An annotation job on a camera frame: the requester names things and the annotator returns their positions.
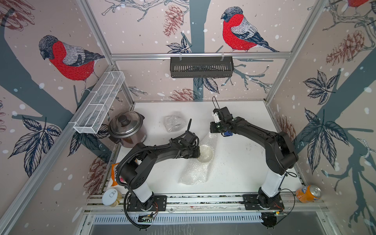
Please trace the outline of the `blue tape dispenser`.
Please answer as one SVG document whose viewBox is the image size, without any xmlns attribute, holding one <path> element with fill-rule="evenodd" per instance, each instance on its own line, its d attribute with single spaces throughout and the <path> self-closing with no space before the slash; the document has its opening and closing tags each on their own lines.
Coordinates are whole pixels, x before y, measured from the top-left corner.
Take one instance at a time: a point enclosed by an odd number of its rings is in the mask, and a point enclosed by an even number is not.
<svg viewBox="0 0 376 235">
<path fill-rule="evenodd" d="M 233 133 L 231 131 L 226 131 L 226 132 L 221 133 L 221 135 L 223 137 L 230 137 L 230 136 L 233 136 Z"/>
</svg>

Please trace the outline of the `cream ceramic bowl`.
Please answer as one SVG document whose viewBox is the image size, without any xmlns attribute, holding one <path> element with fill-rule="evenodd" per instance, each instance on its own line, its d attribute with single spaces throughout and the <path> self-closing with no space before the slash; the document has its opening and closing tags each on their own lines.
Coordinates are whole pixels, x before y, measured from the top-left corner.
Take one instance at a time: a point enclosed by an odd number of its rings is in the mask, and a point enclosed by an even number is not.
<svg viewBox="0 0 376 235">
<path fill-rule="evenodd" d="M 197 158 L 197 160 L 201 163 L 208 163 L 210 162 L 214 157 L 214 151 L 210 146 L 200 146 L 200 156 Z"/>
</svg>

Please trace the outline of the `bubble wrap sheet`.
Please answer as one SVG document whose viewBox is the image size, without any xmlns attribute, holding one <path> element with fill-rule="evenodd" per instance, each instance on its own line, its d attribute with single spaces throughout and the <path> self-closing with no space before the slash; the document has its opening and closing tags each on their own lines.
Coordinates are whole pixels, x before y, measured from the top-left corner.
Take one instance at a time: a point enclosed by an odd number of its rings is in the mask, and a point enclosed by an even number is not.
<svg viewBox="0 0 376 235">
<path fill-rule="evenodd" d="M 217 147 L 217 137 L 217 134 L 208 133 L 199 145 L 210 146 L 214 151 L 214 157 Z M 208 163 L 201 163 L 197 159 L 189 159 L 189 163 L 186 165 L 178 183 L 193 186 L 207 182 L 212 169 L 214 157 Z"/>
<path fill-rule="evenodd" d="M 174 112 L 164 117 L 164 127 L 168 133 L 182 130 L 186 125 L 186 118 L 181 112 Z"/>
</svg>

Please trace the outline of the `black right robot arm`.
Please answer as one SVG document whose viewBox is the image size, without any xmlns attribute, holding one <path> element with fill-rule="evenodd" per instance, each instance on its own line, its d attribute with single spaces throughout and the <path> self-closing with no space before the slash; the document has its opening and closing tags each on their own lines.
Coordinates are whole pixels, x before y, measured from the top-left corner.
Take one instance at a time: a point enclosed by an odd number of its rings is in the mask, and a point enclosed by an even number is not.
<svg viewBox="0 0 376 235">
<path fill-rule="evenodd" d="M 280 186 L 289 169 L 298 161 L 295 147 L 285 132 L 273 132 L 249 123 L 242 117 L 233 117 L 227 107 L 213 110 L 214 121 L 210 132 L 227 137 L 238 134 L 256 142 L 265 149 L 266 164 L 269 167 L 266 178 L 258 190 L 258 204 L 271 207 L 280 195 Z"/>
</svg>

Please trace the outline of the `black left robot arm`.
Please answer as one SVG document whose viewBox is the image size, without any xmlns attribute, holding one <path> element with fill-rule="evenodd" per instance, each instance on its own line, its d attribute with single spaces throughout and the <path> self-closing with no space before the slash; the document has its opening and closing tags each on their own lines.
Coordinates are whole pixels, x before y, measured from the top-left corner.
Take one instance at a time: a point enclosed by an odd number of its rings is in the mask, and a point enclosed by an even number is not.
<svg viewBox="0 0 376 235">
<path fill-rule="evenodd" d="M 115 171 L 115 181 L 133 194 L 140 203 L 151 201 L 154 193 L 146 181 L 156 163 L 170 159 L 197 159 L 200 156 L 199 137 L 186 131 L 165 145 L 136 144 L 120 161 Z"/>
</svg>

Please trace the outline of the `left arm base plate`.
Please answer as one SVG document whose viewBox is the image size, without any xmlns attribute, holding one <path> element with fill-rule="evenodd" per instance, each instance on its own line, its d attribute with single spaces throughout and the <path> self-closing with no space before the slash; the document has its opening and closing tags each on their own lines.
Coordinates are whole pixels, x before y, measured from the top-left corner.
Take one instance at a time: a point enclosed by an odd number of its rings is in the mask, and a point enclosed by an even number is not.
<svg viewBox="0 0 376 235">
<path fill-rule="evenodd" d="M 129 196 L 126 202 L 127 212 L 156 212 L 165 211 L 167 204 L 166 195 L 154 195 L 145 203 L 142 203 L 136 196 Z"/>
</svg>

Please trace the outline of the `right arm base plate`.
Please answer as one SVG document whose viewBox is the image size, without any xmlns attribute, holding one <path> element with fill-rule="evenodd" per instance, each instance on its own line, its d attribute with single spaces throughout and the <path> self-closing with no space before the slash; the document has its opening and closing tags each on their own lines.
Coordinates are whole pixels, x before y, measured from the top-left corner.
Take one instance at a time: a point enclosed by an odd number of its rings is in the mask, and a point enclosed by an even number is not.
<svg viewBox="0 0 376 235">
<path fill-rule="evenodd" d="M 269 198 L 264 194 L 244 194 L 242 196 L 243 201 L 241 202 L 246 210 L 274 210 L 281 211 L 284 210 L 284 204 L 281 199 L 280 194 Z"/>
</svg>

